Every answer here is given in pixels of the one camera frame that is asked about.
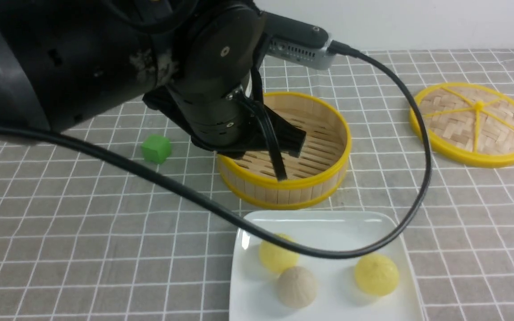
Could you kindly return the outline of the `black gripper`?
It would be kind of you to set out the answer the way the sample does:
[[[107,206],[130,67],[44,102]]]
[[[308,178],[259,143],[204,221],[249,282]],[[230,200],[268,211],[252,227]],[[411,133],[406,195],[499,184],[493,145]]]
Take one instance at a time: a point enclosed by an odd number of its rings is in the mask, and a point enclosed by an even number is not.
[[[287,180],[282,152],[300,157],[306,132],[271,108],[250,100],[250,108],[239,100],[218,97],[192,102],[168,86],[143,96],[148,108],[161,112],[186,132],[192,143],[208,152],[240,159],[248,152],[269,152],[275,177]]]

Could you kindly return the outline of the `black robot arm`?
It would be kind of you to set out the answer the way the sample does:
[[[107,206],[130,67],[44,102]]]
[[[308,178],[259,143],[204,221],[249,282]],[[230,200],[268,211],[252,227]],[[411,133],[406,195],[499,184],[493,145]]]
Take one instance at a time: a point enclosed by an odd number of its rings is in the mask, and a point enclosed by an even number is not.
[[[0,126],[65,132],[136,97],[198,147],[298,156],[264,103],[267,14],[251,0],[0,0]]]

